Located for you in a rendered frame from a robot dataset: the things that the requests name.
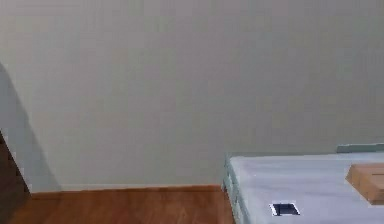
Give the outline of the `pale blue bed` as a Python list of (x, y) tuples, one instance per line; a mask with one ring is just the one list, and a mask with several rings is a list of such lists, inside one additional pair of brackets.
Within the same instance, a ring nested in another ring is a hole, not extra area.
[[(298, 156), (231, 156), (226, 189), (236, 224), (384, 224), (346, 180), (352, 164), (384, 162), (384, 152)], [(272, 203), (294, 203), (298, 216), (273, 216)]]

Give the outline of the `brown cardboard box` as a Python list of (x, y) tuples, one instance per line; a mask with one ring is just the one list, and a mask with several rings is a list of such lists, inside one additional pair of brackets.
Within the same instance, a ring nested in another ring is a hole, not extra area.
[(384, 205), (384, 163), (352, 164), (346, 180), (371, 205)]

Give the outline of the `dark brown wooden furniture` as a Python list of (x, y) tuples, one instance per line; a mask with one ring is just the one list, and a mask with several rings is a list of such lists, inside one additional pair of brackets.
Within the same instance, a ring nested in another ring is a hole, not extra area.
[(8, 224), (30, 191), (0, 132), (0, 224)]

